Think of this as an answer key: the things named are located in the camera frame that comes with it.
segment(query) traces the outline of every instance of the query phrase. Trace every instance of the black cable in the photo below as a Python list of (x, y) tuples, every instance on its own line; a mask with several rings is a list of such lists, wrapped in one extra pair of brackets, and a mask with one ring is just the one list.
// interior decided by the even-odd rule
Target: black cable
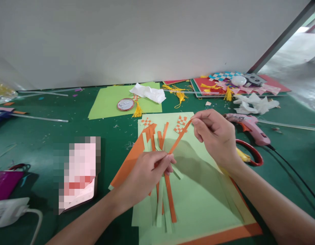
[(306, 186), (306, 188), (309, 190), (309, 192), (313, 195), (313, 197), (315, 198), (315, 194), (314, 192), (309, 188), (309, 186), (307, 185), (307, 183), (301, 178), (301, 176), (297, 173), (297, 171), (291, 166), (291, 164), (289, 164), (289, 162), (287, 160), (284, 159), (284, 157), (282, 157), (273, 146), (271, 145), (267, 145), (268, 148), (270, 148), (272, 151), (274, 151), (277, 155), (279, 155), (280, 158), (282, 158), (287, 165), (293, 170), (293, 172), (299, 177), (299, 179), (304, 183), (304, 185)]

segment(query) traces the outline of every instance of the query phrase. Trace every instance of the plastic bag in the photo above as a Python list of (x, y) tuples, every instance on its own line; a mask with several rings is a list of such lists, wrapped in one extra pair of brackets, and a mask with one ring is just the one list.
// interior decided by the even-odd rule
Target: plastic bag
[(0, 81), (0, 104), (9, 102), (18, 96), (17, 92)]

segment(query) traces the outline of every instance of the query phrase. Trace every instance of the orange checkered pattern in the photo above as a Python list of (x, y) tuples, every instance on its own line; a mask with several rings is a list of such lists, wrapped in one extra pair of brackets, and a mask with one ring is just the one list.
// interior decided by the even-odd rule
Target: orange checkered pattern
[(148, 117), (146, 118), (146, 120), (142, 119), (141, 120), (141, 125), (144, 125), (145, 127), (148, 127), (150, 125), (152, 125), (152, 121), (148, 119)]
[(133, 100), (134, 101), (138, 101), (138, 99), (140, 98), (138, 95), (135, 95), (135, 94), (133, 94), (134, 96), (133, 96)]
[(179, 116), (178, 123), (179, 123), (179, 124), (182, 124), (182, 125), (185, 125), (185, 124), (187, 123), (187, 117), (184, 117), (184, 118), (182, 119), (182, 117)]
[(175, 126), (175, 128), (174, 128), (174, 131), (176, 131), (177, 133), (181, 133), (182, 130), (183, 130), (183, 127), (180, 126), (179, 124), (178, 124), (177, 126)]

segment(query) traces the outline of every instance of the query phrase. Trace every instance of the scissors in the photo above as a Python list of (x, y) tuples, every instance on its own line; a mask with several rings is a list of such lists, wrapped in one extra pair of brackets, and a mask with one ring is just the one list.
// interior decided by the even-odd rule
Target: scissors
[(254, 162), (249, 155), (243, 153), (241, 150), (237, 148), (237, 153), (244, 162), (249, 163), (252, 166), (261, 166), (264, 164), (262, 155), (252, 145), (238, 139), (236, 139), (235, 141), (237, 144), (244, 146), (252, 154), (252, 156), (254, 157), (256, 161)]

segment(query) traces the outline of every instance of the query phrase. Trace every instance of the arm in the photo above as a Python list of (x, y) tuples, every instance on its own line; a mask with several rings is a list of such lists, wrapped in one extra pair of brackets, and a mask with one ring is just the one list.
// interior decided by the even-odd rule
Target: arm
[(120, 214), (143, 200), (163, 173), (173, 172), (173, 154), (165, 151), (145, 152), (139, 156), (124, 183), (109, 192), (94, 206), (67, 225), (47, 245), (94, 244), (107, 226)]
[(315, 244), (315, 220), (249, 168), (236, 153), (235, 130), (215, 110), (192, 118), (195, 135), (216, 163), (227, 170), (260, 213), (279, 244)]

